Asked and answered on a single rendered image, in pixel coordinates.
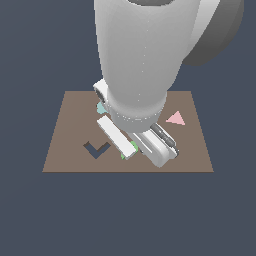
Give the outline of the white gripper block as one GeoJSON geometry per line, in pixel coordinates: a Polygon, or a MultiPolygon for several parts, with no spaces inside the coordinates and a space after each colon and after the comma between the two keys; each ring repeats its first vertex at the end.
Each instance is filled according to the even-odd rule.
{"type": "Polygon", "coordinates": [[[136,153],[135,147],[106,115],[98,119],[97,123],[126,160],[136,153]]]}

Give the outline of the brown board with slot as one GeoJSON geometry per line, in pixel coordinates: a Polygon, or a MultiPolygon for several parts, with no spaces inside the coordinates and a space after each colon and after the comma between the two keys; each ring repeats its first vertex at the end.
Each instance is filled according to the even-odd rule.
{"type": "Polygon", "coordinates": [[[67,91],[46,156],[43,171],[122,173],[211,173],[213,171],[192,94],[170,91],[158,119],[176,141],[179,156],[156,167],[142,153],[122,160],[120,152],[97,124],[99,98],[93,91],[67,91]],[[168,123],[179,111],[185,125],[168,123]]]}

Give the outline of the green block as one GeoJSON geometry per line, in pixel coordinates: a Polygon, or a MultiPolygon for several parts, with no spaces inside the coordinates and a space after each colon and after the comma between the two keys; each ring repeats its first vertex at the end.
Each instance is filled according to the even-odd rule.
{"type": "MultiPolygon", "coordinates": [[[[130,141],[130,143],[133,145],[133,147],[136,149],[136,153],[138,152],[138,146],[134,141],[130,141]]],[[[121,159],[124,160],[125,156],[121,153],[121,159]]]]}

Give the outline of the teal block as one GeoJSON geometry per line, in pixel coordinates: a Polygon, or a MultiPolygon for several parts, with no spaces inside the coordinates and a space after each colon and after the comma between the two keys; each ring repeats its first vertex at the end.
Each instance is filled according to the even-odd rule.
{"type": "Polygon", "coordinates": [[[103,107],[102,103],[99,102],[97,103],[97,113],[99,114],[104,114],[104,113],[108,113],[105,108],[103,107]]]}

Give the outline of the pink triangle block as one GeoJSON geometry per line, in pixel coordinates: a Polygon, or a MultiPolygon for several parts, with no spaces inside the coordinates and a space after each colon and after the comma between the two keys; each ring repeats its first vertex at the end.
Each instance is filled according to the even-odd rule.
{"type": "Polygon", "coordinates": [[[178,125],[185,125],[185,122],[180,114],[179,111],[176,111],[172,116],[167,119],[168,123],[178,124],[178,125]]]}

